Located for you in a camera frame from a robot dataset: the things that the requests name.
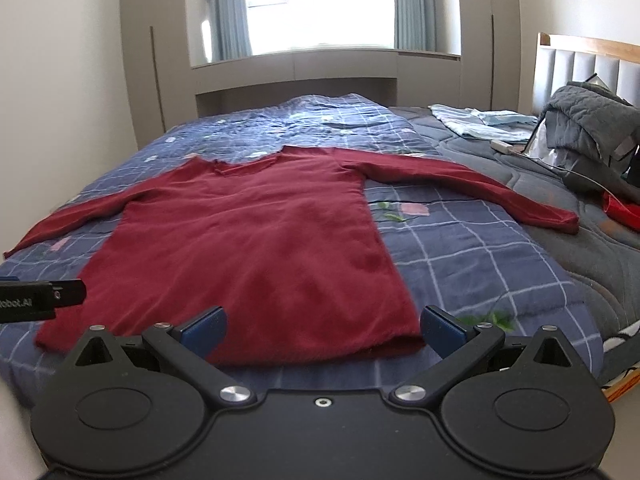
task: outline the white cable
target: white cable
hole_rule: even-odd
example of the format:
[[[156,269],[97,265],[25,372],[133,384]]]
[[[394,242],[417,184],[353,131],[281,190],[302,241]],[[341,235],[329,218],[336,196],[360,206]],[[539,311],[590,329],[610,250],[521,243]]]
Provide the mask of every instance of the white cable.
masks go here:
[[[529,155],[524,155],[523,153],[519,153],[519,152],[514,152],[513,150],[510,151],[510,153],[512,155],[518,155],[521,156],[523,158],[528,158],[529,160],[533,160],[534,162],[536,162],[537,160],[539,160],[542,164],[545,165],[545,167],[548,168],[555,168],[556,170],[560,170],[560,171],[566,171],[567,173],[573,173],[577,176],[581,176],[582,178],[585,178],[586,180],[588,180],[589,182],[593,182],[596,186],[601,187],[602,189],[604,189],[604,191],[606,191],[607,193],[609,193],[615,200],[616,202],[618,202],[624,209],[626,209],[626,206],[620,202],[620,200],[618,199],[617,196],[615,196],[612,192],[610,192],[606,187],[604,187],[601,183],[596,182],[595,180],[593,180],[592,178],[589,178],[588,176],[584,176],[581,173],[578,173],[577,171],[572,171],[572,170],[568,170],[567,168],[560,168],[559,166],[554,166],[553,164],[549,164],[548,162],[545,162],[544,160],[542,160],[541,158],[539,158],[538,156],[529,156]]]

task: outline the light blue folded clothes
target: light blue folded clothes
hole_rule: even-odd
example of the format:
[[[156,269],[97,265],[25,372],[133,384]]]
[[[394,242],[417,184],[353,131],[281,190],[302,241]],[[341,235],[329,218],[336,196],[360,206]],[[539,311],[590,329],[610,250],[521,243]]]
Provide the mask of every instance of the light blue folded clothes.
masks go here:
[[[481,112],[475,108],[451,108],[445,105],[431,105],[429,108],[436,119],[461,137],[503,140],[511,144],[526,143],[538,121],[534,116],[508,110]]]

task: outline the shirt sleeve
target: shirt sleeve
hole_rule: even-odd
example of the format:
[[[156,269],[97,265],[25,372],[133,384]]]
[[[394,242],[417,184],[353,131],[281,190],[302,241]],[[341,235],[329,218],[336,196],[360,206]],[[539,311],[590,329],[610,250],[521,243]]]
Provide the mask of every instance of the shirt sleeve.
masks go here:
[[[460,193],[501,205],[516,221],[569,234],[578,232],[578,216],[565,209],[541,204],[470,168],[438,160],[405,155],[330,148],[340,166],[366,178],[391,184],[429,180]]]
[[[13,249],[4,253],[4,257],[8,258],[33,244],[66,235],[91,220],[113,216],[122,211],[127,203],[140,200],[152,190],[159,189],[159,187],[166,186],[171,182],[191,178],[194,172],[197,173],[201,170],[203,164],[208,163],[200,158],[192,158],[175,170],[140,182],[121,192],[94,198],[56,211],[34,225]]]

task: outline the long-sleeve shirt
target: long-sleeve shirt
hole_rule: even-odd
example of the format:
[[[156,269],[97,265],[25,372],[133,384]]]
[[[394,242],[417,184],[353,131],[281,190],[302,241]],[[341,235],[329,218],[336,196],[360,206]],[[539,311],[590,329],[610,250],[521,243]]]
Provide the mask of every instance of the long-sleeve shirt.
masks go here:
[[[133,335],[220,305],[228,332],[209,357],[216,364],[418,348],[416,309],[372,220],[366,178],[430,180],[500,204],[519,222],[578,230],[574,213],[442,160],[290,146],[245,164],[193,158],[53,213],[7,254],[123,213],[79,275],[84,304],[60,310],[36,341],[68,351],[91,324]]]

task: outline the white power adapter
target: white power adapter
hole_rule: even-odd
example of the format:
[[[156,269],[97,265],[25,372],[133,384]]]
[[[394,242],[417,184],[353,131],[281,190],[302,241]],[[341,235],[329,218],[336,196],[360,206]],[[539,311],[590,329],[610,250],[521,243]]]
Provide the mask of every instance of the white power adapter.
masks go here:
[[[490,146],[496,152],[504,153],[505,155],[511,153],[511,150],[513,149],[513,146],[503,140],[492,140]]]

